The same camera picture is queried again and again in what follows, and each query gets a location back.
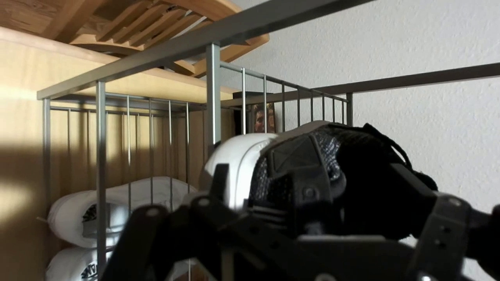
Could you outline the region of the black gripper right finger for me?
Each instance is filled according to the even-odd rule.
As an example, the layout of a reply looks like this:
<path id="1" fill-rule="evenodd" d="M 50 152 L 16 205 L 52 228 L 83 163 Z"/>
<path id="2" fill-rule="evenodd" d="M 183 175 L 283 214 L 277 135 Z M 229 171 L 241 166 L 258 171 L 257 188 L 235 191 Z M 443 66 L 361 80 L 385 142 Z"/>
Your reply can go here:
<path id="1" fill-rule="evenodd" d="M 393 164 L 391 172 L 399 185 L 397 214 L 404 219 L 410 235 L 419 238 L 436 205 L 438 192 L 404 164 Z"/>

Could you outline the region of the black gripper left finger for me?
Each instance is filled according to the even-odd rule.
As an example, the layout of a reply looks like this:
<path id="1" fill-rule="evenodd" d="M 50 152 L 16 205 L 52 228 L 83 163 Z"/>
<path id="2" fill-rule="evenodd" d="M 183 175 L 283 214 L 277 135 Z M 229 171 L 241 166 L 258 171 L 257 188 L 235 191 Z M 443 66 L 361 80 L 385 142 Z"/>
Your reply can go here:
<path id="1" fill-rule="evenodd" d="M 225 202 L 229 172 L 229 164 L 218 164 L 215 169 L 210 195 L 221 203 Z"/>

